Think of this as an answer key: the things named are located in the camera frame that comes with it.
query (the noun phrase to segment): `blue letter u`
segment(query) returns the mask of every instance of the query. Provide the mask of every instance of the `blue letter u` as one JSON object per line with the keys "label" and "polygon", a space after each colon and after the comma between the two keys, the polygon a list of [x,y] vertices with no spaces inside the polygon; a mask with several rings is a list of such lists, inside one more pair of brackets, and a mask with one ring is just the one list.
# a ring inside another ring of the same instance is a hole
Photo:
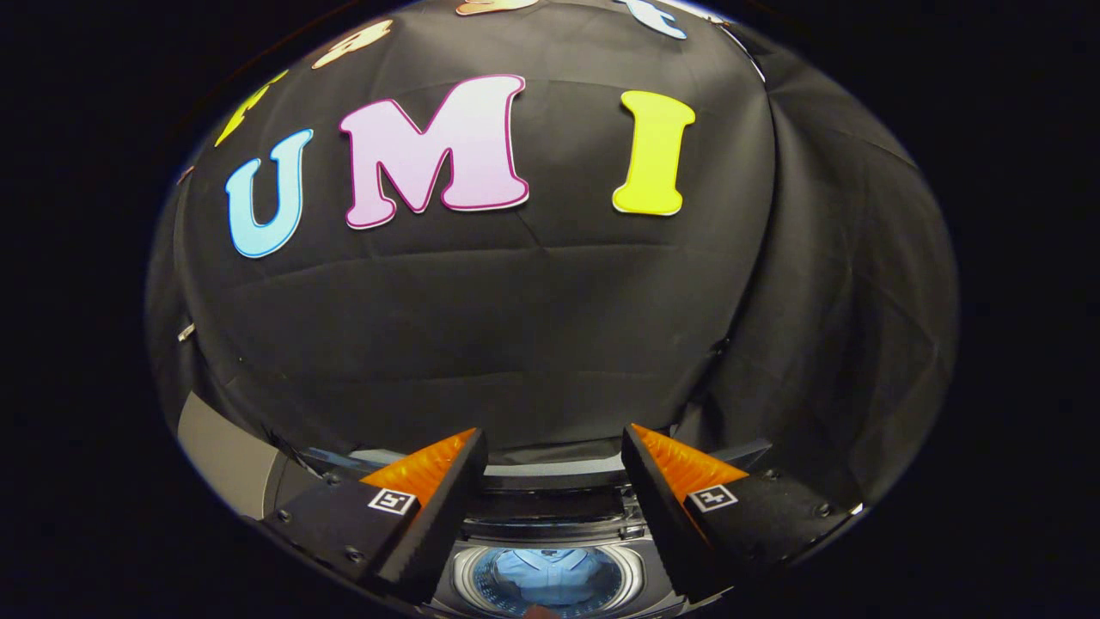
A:
{"label": "blue letter u", "polygon": [[263,257],[290,240],[301,220],[301,148],[314,137],[312,129],[304,129],[272,148],[278,175],[278,210],[266,223],[257,223],[252,209],[252,178],[260,169],[254,158],[237,168],[226,181],[229,194],[229,233],[241,255]]}

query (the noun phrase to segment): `blue cloth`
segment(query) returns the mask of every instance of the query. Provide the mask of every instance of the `blue cloth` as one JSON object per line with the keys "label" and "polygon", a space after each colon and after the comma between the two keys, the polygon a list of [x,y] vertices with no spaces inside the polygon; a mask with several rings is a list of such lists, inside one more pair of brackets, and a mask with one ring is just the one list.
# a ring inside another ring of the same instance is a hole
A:
{"label": "blue cloth", "polygon": [[580,604],[598,594],[590,581],[604,565],[595,553],[510,550],[496,561],[502,579],[519,587],[524,600],[539,606]]}

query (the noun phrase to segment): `gray panel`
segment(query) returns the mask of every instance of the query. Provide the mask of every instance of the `gray panel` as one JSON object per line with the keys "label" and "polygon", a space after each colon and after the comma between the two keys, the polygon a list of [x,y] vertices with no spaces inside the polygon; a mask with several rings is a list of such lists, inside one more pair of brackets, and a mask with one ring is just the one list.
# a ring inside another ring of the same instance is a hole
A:
{"label": "gray panel", "polygon": [[274,502],[268,479],[273,471],[282,473],[286,456],[227,421],[194,393],[184,404],[177,439],[191,465],[233,511],[256,520],[264,517]]}

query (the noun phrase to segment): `washing machine door opening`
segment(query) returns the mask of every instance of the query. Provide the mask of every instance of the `washing machine door opening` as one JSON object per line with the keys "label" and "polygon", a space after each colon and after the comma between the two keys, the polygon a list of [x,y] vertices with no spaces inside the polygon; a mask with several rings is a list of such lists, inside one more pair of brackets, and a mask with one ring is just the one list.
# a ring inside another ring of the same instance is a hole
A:
{"label": "washing machine door opening", "polygon": [[465,603],[496,617],[541,606],[562,619],[600,617],[645,586],[641,559],[615,545],[471,548],[453,557],[452,579]]}

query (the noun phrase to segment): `letter m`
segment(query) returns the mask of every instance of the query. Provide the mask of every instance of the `letter m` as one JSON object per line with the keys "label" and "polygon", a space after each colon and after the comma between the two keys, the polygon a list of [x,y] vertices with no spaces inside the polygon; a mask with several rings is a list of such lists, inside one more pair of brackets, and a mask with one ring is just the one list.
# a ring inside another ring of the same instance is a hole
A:
{"label": "letter m", "polygon": [[340,122],[351,139],[354,199],[348,224],[363,229],[394,218],[397,203],[382,192],[382,173],[414,212],[424,212],[447,155],[451,184],[443,203],[454,210],[507,208],[527,199],[527,181],[512,157],[512,100],[525,86],[516,75],[459,82],[420,131],[393,99],[353,111]]}

